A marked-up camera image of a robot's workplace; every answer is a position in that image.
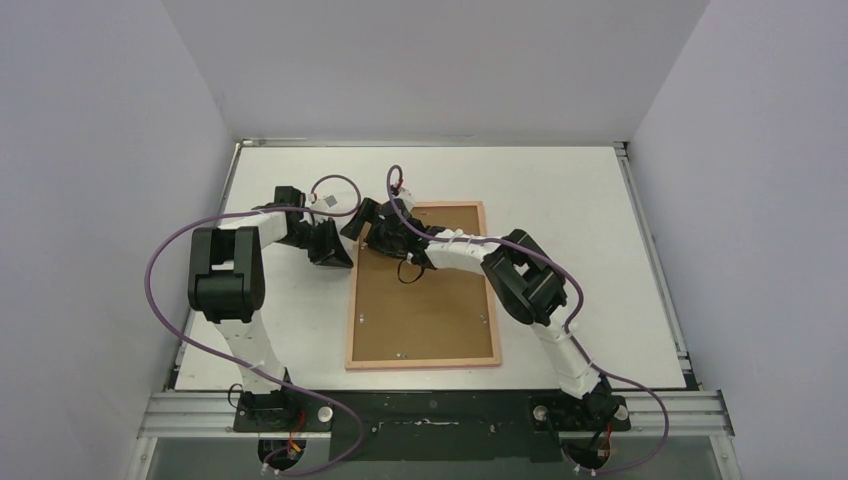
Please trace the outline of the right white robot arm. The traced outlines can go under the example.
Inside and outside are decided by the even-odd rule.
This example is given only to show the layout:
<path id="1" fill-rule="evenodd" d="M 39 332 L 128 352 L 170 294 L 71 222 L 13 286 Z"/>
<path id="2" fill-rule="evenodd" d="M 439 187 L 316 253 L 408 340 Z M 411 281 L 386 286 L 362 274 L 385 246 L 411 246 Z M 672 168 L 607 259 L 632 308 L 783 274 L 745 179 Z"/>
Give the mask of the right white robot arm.
<path id="1" fill-rule="evenodd" d="M 342 227 L 341 236 L 363 239 L 377 253 L 429 270 L 458 270 L 488 281 L 505 312 L 529 326 L 545 351 L 565 402 L 568 421 L 577 428 L 605 430 L 629 419 L 608 377 L 595 369 L 576 345 L 567 325 L 567 279 L 524 230 L 485 237 L 459 228 L 427 225 L 404 200 L 378 203 L 370 198 Z"/>

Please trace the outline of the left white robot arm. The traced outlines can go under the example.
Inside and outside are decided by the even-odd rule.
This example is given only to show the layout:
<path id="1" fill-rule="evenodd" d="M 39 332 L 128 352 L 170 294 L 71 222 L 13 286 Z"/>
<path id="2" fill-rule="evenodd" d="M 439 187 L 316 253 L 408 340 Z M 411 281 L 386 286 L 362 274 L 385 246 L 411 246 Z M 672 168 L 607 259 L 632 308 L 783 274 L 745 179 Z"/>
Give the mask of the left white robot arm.
<path id="1" fill-rule="evenodd" d="M 314 265 L 351 268 L 333 218 L 337 205 L 332 195 L 278 186 L 272 202 L 192 233 L 189 304 L 216 328 L 239 361 L 237 416 L 244 421 L 282 431 L 306 416 L 287 387 L 288 369 L 274 352 L 261 316 L 266 297 L 263 251 L 272 244 L 286 245 L 305 251 Z"/>

